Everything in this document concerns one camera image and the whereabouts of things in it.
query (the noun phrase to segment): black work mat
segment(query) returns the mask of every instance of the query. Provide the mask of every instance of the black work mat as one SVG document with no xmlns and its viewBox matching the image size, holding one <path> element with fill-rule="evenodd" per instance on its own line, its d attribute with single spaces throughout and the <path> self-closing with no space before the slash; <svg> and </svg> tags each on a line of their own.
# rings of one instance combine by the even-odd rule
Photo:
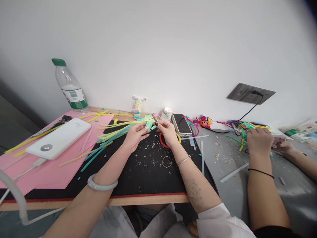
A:
<svg viewBox="0 0 317 238">
<path fill-rule="evenodd" d="M 112 129 L 106 129 L 105 134 L 119 130 L 124 126 L 118 126 Z M 108 159 L 116 152 L 122 145 L 125 135 L 113 141 L 106 149 L 104 149 L 94 161 L 86 168 L 85 171 L 80 172 L 81 169 L 88 163 L 90 159 L 85 161 L 80 167 L 72 181 L 65 189 L 34 189 L 29 192 L 25 198 L 29 200 L 66 200 L 72 199 L 87 185 L 88 178 L 97 173 L 101 167 L 108 161 Z M 190 145 L 189 140 L 182 140 L 182 146 L 187 153 L 191 155 L 192 160 L 196 166 L 201 170 L 201 156 L 200 150 L 194 140 L 196 150 Z M 164 165 L 168 166 L 169 161 L 173 163 L 169 168 L 162 166 L 162 160 L 165 156 L 169 158 L 164 159 Z M 216 186 L 211 177 L 211 174 L 205 166 L 205 177 L 216 190 Z M 113 190 L 112 197 L 115 196 L 142 196 L 145 194 L 171 194 L 171 193 L 186 193 L 185 185 L 183 183 L 181 174 L 174 160 L 173 153 L 170 149 L 164 148 L 159 141 L 159 133 L 156 129 L 150 132 L 150 136 L 139 143 L 137 150 L 129 157 L 119 179 L 117 187 Z M 0 195 L 5 193 L 6 189 L 0 189 Z M 8 194 L 6 200 L 13 199 L 12 194 Z"/>
</svg>

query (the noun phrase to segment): green bottle cap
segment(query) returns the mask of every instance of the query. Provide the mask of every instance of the green bottle cap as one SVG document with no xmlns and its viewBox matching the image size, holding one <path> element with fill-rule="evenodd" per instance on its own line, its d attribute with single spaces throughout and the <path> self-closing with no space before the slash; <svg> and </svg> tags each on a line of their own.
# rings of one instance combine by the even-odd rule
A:
<svg viewBox="0 0 317 238">
<path fill-rule="evenodd" d="M 67 66 L 63 59 L 52 59 L 52 62 L 55 66 Z"/>
</svg>

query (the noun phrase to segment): power socket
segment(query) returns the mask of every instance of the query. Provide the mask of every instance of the power socket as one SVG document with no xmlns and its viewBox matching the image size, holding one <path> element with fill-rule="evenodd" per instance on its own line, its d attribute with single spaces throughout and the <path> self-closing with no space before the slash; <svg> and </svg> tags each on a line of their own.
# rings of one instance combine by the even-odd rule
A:
<svg viewBox="0 0 317 238">
<path fill-rule="evenodd" d="M 242 102 L 248 102 L 252 104 L 257 104 L 261 100 L 260 95 L 253 94 L 252 92 L 256 90 L 259 93 L 263 95 L 262 101 L 259 103 L 259 105 L 263 104 L 266 100 L 268 100 L 272 95 L 274 95 L 276 92 L 257 88 L 251 85 L 239 83 L 234 90 L 228 95 L 228 99 L 242 101 Z"/>
</svg>

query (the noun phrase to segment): red craft item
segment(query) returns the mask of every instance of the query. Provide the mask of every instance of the red craft item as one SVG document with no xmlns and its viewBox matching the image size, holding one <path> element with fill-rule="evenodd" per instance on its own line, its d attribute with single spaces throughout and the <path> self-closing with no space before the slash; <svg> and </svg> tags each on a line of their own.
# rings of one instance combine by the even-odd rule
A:
<svg viewBox="0 0 317 238">
<path fill-rule="evenodd" d="M 159 134 L 159 141 L 161 142 L 163 147 L 165 147 L 166 149 L 170 149 L 170 147 L 167 146 L 166 144 L 164 144 L 163 141 L 162 141 L 162 132 Z"/>
</svg>

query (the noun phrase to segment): hand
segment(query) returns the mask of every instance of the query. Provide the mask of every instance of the hand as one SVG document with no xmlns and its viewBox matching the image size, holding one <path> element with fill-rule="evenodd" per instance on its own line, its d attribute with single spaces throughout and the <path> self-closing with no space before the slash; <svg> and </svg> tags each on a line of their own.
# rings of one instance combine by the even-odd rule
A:
<svg viewBox="0 0 317 238">
<path fill-rule="evenodd" d="M 290 143 L 289 141 L 278 142 L 276 144 L 276 146 L 277 147 L 275 149 L 272 149 L 272 150 L 280 152 L 282 154 L 293 154 L 293 153 L 298 151 L 297 149 L 295 149 L 293 144 Z"/>
<path fill-rule="evenodd" d="M 192 223 L 189 223 L 187 227 L 193 238 L 199 238 L 197 222 L 193 221 Z"/>
<path fill-rule="evenodd" d="M 268 129 L 257 127 L 248 131 L 248 149 L 250 154 L 270 156 L 274 137 Z"/>
<path fill-rule="evenodd" d="M 125 149 L 128 149 L 133 153 L 139 145 L 139 142 L 147 138 L 150 134 L 149 127 L 145 127 L 146 122 L 138 123 L 129 129 L 128 134 L 122 144 Z"/>
<path fill-rule="evenodd" d="M 168 147 L 172 148 L 174 145 L 179 144 L 176 136 L 175 127 L 168 121 L 160 120 L 155 124 L 158 128 L 158 132 L 162 132 Z"/>
</svg>

